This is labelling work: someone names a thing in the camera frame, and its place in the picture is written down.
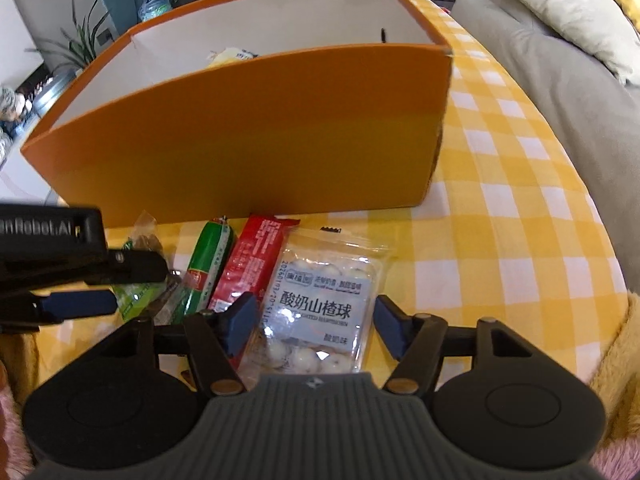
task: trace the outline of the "yellow checkered tablecloth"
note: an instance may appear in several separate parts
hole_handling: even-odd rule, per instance
[[[586,380],[626,310],[620,267],[588,192],[549,126],[506,71],[429,0],[411,0],[454,51],[442,151],[415,208],[305,215],[396,250],[384,293],[406,312],[473,326],[503,320]],[[415,74],[429,84],[429,74]],[[232,221],[240,232],[243,221]],[[203,222],[159,237],[184,269]],[[112,246],[128,230],[112,230]],[[66,322],[38,336],[41,379],[111,331],[116,317]],[[377,335],[365,369],[383,382],[395,363]],[[462,371],[445,363],[444,375]]]

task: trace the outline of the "red wrapper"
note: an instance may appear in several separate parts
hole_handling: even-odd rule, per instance
[[[262,303],[287,230],[300,220],[250,216],[222,272],[209,310],[224,312],[243,292]]]

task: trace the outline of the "screw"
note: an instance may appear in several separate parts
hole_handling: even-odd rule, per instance
[[[219,379],[211,383],[211,391],[220,397],[237,395],[244,390],[244,386],[235,379]]]
[[[391,379],[386,389],[396,395],[413,395],[418,391],[418,383],[413,379]]]

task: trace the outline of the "cardboard box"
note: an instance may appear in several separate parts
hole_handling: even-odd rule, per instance
[[[260,57],[206,68],[230,46]],[[409,0],[201,0],[118,38],[22,152],[107,227],[417,205],[451,65]]]

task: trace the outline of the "sofa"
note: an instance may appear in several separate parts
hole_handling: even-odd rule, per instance
[[[589,189],[630,290],[640,290],[640,88],[518,0],[457,0],[452,17],[545,117]]]

